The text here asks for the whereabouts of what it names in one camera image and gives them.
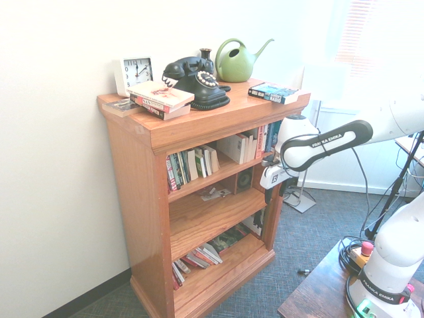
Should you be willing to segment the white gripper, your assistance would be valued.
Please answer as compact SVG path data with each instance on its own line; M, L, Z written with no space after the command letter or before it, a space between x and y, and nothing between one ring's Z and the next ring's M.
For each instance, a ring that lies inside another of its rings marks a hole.
M260 185L265 189L264 199L267 205L271 202L273 187L282 183L279 190L279 196L283 197L287 186L286 180L291 177L292 170L283 167L281 164L268 166L264 169L260 179Z

